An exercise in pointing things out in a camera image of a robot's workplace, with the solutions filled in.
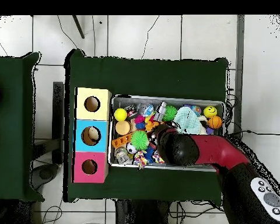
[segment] stacked boxes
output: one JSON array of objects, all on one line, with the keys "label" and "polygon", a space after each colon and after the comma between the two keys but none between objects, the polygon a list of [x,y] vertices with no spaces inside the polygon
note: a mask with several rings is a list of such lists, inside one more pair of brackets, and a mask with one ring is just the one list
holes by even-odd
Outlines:
[{"label": "stacked boxes", "polygon": [[107,163],[109,106],[107,89],[75,89],[75,133],[73,145],[73,182],[104,183]]}]

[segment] yellow smiley ball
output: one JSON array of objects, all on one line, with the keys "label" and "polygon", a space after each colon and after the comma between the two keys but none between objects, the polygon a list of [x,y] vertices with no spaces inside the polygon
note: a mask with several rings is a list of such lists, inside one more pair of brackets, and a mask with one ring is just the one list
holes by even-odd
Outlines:
[{"label": "yellow smiley ball", "polygon": [[217,109],[213,106],[208,106],[204,108],[203,113],[206,118],[210,118],[217,115]]},{"label": "yellow smiley ball", "polygon": [[127,116],[128,116],[127,111],[125,111],[123,108],[116,109],[114,113],[114,118],[117,121],[124,121],[127,118]]}]

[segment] orange ball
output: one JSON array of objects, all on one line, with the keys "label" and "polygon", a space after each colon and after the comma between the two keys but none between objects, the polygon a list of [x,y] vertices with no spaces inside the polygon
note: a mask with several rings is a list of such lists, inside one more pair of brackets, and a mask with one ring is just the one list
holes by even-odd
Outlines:
[{"label": "orange ball", "polygon": [[212,116],[208,120],[208,126],[212,129],[219,129],[222,125],[222,120],[219,116]]}]

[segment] pink box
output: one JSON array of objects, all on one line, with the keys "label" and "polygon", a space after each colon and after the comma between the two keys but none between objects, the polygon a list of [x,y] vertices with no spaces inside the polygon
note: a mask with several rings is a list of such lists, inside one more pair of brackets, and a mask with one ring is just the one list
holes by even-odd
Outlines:
[{"label": "pink box", "polygon": [[[82,164],[86,160],[93,160],[97,164],[94,174],[87,174],[82,170]],[[105,152],[75,152],[73,166],[74,183],[104,183],[109,168]]]}]

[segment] yellow box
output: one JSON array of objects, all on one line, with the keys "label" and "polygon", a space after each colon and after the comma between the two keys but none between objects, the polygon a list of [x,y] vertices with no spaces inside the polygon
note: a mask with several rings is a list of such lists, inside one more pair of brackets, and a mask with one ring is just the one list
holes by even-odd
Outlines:
[{"label": "yellow box", "polygon": [[76,118],[80,120],[109,120],[110,99],[112,94],[107,89],[76,88]]}]

